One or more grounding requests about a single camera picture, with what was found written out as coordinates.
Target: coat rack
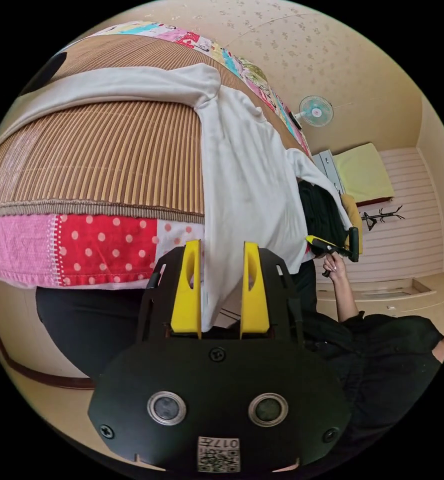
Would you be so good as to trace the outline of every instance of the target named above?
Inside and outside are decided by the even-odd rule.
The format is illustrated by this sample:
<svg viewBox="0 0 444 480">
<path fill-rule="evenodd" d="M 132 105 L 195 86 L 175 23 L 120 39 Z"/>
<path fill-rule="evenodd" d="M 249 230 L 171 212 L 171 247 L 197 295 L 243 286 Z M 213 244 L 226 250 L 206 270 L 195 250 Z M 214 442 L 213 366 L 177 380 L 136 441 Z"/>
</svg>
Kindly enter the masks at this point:
<svg viewBox="0 0 444 480">
<path fill-rule="evenodd" d="M 382 222 L 384 224 L 385 223 L 384 219 L 387 217 L 397 217 L 398 219 L 405 220 L 403 216 L 397 213 L 402 207 L 403 205 L 401 205 L 396 211 L 391 211 L 389 213 L 382 213 L 383 208 L 381 208 L 378 211 L 379 215 L 368 215 L 367 212 L 364 212 L 362 216 L 362 220 L 365 220 L 367 222 L 368 231 L 370 232 L 374 228 L 374 225 L 377 222 Z"/>
</svg>

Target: wall fan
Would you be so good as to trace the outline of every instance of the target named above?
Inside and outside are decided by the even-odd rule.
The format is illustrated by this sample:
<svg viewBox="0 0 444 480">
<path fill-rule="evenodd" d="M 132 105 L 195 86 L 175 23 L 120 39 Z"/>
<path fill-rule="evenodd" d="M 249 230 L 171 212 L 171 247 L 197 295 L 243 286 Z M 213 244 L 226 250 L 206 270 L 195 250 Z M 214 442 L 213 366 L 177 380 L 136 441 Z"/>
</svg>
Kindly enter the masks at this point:
<svg viewBox="0 0 444 480">
<path fill-rule="evenodd" d="M 334 109 L 328 100 L 321 96 L 306 96 L 299 106 L 299 113 L 295 114 L 297 122 L 304 122 L 313 127 L 325 127 L 334 118 Z"/>
</svg>

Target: patterned wallpaper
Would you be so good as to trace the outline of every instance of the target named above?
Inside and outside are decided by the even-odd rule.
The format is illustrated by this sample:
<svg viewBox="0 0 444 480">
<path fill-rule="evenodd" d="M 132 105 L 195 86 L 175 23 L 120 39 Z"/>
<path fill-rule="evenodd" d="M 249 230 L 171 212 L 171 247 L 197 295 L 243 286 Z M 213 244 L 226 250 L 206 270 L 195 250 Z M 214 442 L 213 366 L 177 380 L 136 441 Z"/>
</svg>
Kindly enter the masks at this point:
<svg viewBox="0 0 444 480">
<path fill-rule="evenodd" d="M 163 22 L 216 40 L 258 65 L 294 112 L 307 95 L 325 97 L 334 107 L 331 124 L 303 125 L 314 153 L 367 142 L 378 150 L 417 143 L 420 90 L 376 45 L 323 13 L 285 0 L 158 0 L 89 33 L 132 20 Z"/>
</svg>

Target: screw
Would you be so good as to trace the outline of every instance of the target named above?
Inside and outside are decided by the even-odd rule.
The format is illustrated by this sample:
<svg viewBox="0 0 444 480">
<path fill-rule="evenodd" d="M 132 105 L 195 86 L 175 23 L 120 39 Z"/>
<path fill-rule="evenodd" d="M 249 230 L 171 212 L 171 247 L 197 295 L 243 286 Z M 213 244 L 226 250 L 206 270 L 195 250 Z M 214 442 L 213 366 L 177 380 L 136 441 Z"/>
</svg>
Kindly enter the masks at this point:
<svg viewBox="0 0 444 480">
<path fill-rule="evenodd" d="M 323 435 L 322 441 L 325 444 L 329 444 L 333 442 L 339 436 L 339 429 L 338 428 L 329 428 Z"/>
<path fill-rule="evenodd" d="M 216 346 L 209 352 L 208 356 L 213 362 L 223 362 L 226 359 L 226 351 Z"/>
<path fill-rule="evenodd" d="M 101 425 L 98 431 L 103 437 L 105 437 L 108 440 L 114 438 L 114 431 L 108 425 Z"/>
</svg>

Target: person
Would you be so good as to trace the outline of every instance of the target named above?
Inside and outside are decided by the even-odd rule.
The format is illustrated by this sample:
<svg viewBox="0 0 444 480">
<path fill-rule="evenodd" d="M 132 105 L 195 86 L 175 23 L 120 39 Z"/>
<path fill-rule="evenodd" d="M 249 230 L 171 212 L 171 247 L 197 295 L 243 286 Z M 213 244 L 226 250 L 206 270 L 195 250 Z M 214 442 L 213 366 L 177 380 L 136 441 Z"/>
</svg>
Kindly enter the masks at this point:
<svg viewBox="0 0 444 480">
<path fill-rule="evenodd" d="M 395 425 L 424 393 L 444 361 L 444 336 L 428 318 L 365 315 L 354 301 L 343 259 L 328 255 L 337 320 L 317 312 L 314 261 L 292 275 L 301 301 L 305 347 L 333 368 L 351 419 L 328 455 L 305 465 L 320 475 L 354 457 Z M 60 351 L 94 381 L 135 341 L 143 290 L 36 290 L 40 320 Z M 210 332 L 220 335 L 223 328 Z"/>
</svg>

